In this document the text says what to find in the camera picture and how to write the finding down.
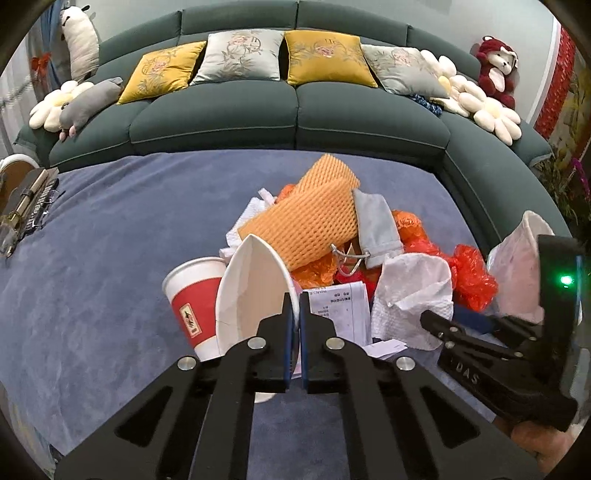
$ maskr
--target red and white paper cup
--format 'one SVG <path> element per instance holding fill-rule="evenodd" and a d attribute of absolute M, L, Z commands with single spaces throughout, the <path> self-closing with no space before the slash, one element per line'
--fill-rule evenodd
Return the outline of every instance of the red and white paper cup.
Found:
<path fill-rule="evenodd" d="M 216 339 L 216 297 L 226 271 L 218 257 L 191 260 L 172 270 L 162 290 L 202 362 L 220 356 Z"/>

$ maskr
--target wall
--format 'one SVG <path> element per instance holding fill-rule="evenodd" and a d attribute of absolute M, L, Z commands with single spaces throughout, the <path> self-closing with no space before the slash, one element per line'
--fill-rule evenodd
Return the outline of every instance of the wall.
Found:
<path fill-rule="evenodd" d="M 101 40 L 105 40 L 126 28 L 167 12 L 214 1 L 216 0 L 92 0 L 89 2 L 89 13 L 96 14 L 93 22 Z M 484 35 L 499 38 L 519 56 L 516 110 L 527 118 L 539 102 L 538 92 L 548 76 L 548 56 L 550 55 L 551 60 L 556 33 L 553 33 L 554 17 L 539 0 L 322 1 L 362 8 L 409 23 L 466 51 L 470 51 L 475 43 L 480 43 Z"/>

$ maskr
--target gray plush toy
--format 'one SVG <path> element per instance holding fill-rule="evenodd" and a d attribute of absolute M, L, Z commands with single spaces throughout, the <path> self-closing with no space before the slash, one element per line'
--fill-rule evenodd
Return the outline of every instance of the gray plush toy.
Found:
<path fill-rule="evenodd" d="M 60 140 L 65 141 L 68 134 L 70 137 L 76 136 L 91 117 L 115 103 L 121 95 L 122 85 L 121 77 L 103 80 L 82 92 L 70 103 L 65 103 L 60 114 Z"/>

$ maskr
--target sofa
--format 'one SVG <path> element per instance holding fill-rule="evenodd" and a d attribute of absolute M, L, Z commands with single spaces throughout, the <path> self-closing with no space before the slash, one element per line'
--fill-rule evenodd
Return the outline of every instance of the sofa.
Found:
<path fill-rule="evenodd" d="M 97 83 L 131 77 L 150 51 L 207 40 L 238 28 L 318 29 L 358 35 L 362 43 L 428 49 L 478 78 L 467 52 L 404 22 L 311 0 L 245 0 L 172 12 L 100 45 Z M 126 155 L 219 148 L 279 148 L 350 153 L 412 164 L 435 174 L 487 254 L 520 222 L 539 213 L 557 235 L 570 236 L 552 198 L 530 167 L 551 155 L 531 125 L 511 148 L 471 120 L 436 117 L 411 99 L 381 88 L 338 82 L 292 87 L 287 49 L 280 51 L 281 81 L 205 83 L 150 100 L 112 105 L 75 138 L 58 142 L 43 129 L 23 127 L 17 142 L 32 146 L 46 166 L 68 171 Z"/>

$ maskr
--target red stuffed monkey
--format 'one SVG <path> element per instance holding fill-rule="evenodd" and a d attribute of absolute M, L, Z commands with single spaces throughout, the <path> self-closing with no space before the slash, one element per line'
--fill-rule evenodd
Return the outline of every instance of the red stuffed monkey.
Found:
<path fill-rule="evenodd" d="M 517 53 L 493 37 L 483 37 L 476 58 L 480 60 L 478 85 L 487 96 L 496 98 L 508 108 L 515 109 L 515 99 L 511 95 L 515 89 L 509 75 L 517 68 Z"/>

